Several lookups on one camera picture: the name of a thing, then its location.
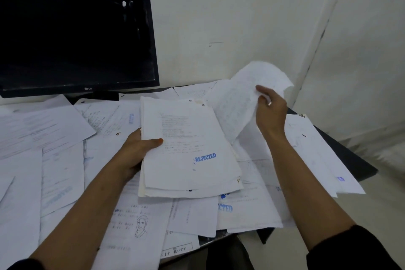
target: white wall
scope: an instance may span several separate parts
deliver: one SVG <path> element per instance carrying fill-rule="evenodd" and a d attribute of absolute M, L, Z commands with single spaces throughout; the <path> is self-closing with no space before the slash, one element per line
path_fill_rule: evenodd
<path fill-rule="evenodd" d="M 151 0 L 160 85 L 230 78 L 257 59 L 295 82 L 327 2 Z"/>
<path fill-rule="evenodd" d="M 294 109 L 335 139 L 405 120 L 405 0 L 338 0 Z"/>

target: blue stamp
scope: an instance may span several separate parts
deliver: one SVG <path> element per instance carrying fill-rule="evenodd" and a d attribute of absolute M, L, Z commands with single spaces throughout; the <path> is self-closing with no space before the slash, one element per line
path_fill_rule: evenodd
<path fill-rule="evenodd" d="M 226 211 L 226 212 L 232 212 L 233 208 L 230 205 L 225 205 L 225 204 L 218 204 L 218 210 L 220 211 Z"/>
<path fill-rule="evenodd" d="M 200 162 L 200 161 L 204 161 L 204 160 L 208 160 L 208 159 L 213 159 L 213 158 L 215 158 L 216 156 L 217 156 L 217 154 L 212 153 L 212 154 L 205 155 L 205 156 L 201 156 L 201 157 L 195 157 L 195 158 L 193 159 L 193 160 L 195 161 L 194 164 L 197 164 L 197 162 Z"/>

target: desk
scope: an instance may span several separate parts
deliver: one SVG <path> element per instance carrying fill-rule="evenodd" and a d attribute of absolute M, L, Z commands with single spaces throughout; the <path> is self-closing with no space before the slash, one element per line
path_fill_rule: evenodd
<path fill-rule="evenodd" d="M 141 90 L 141 91 L 134 91 L 134 92 L 128 92 L 128 93 L 152 93 L 152 92 L 164 91 L 166 89 L 168 89 L 168 88 Z M 68 98 L 68 99 L 72 104 L 75 104 L 77 102 L 77 100 L 79 100 L 80 98 L 119 101 L 118 92 L 113 92 L 113 91 L 94 92 L 94 93 L 85 94 L 82 96 Z M 296 114 L 296 112 L 294 112 L 291 109 L 288 109 L 287 113 Z M 352 173 L 352 175 L 355 177 L 355 179 L 357 181 L 363 181 L 363 180 L 377 174 L 378 170 L 375 167 L 373 167 L 371 164 L 369 164 L 365 160 L 361 159 L 359 156 L 354 154 L 351 150 L 349 150 L 346 147 L 344 147 L 343 145 L 341 145 L 339 142 L 337 142 L 335 139 L 331 138 L 329 135 L 324 133 L 322 130 L 320 130 L 316 126 L 315 126 L 315 128 L 319 131 L 322 138 L 325 139 L 325 141 L 331 147 L 331 149 L 334 150 L 334 152 L 339 157 L 339 159 L 342 160 L 344 165 Z M 270 237 L 270 235 L 273 231 L 274 231 L 274 228 L 264 228 L 264 229 L 257 230 L 259 238 L 263 244 L 266 243 L 267 239 Z M 214 241 L 217 241 L 217 240 L 227 237 L 229 235 L 230 234 L 227 233 L 225 230 L 221 230 L 221 231 L 217 231 L 215 238 L 207 238 L 207 237 L 199 236 L 200 249 L 203 249 L 203 248 L 209 246 Z M 177 260 L 178 257 L 183 257 L 185 255 L 178 255 L 178 256 L 176 256 L 175 259 Z"/>

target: black monitor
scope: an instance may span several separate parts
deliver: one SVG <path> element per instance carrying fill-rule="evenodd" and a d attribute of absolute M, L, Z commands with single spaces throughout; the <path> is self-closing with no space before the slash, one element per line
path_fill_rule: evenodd
<path fill-rule="evenodd" d="M 0 95 L 159 86 L 150 0 L 0 0 Z"/>

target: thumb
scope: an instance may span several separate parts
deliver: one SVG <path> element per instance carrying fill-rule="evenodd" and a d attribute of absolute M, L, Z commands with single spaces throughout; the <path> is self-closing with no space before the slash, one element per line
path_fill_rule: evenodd
<path fill-rule="evenodd" d="M 158 146 L 161 146 L 163 143 L 163 139 L 150 139 L 150 140 L 142 140 L 143 142 L 143 148 L 146 151 L 149 151 L 151 149 L 155 149 Z"/>
<path fill-rule="evenodd" d="M 266 105 L 266 106 L 269 105 L 269 103 L 267 102 L 267 99 L 263 95 L 259 96 L 259 99 L 257 100 L 257 103 L 259 105 L 263 105 L 263 104 Z"/>

